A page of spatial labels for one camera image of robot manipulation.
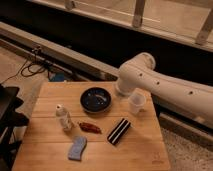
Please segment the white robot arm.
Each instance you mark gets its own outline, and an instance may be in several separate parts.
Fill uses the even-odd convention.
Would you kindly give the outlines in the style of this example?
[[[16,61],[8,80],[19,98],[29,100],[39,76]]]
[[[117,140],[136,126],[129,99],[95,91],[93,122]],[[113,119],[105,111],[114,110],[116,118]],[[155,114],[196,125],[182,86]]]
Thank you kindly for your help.
[[[127,60],[118,69],[116,90],[130,96],[136,88],[144,89],[213,124],[213,86],[158,73],[155,66],[154,57],[146,52]]]

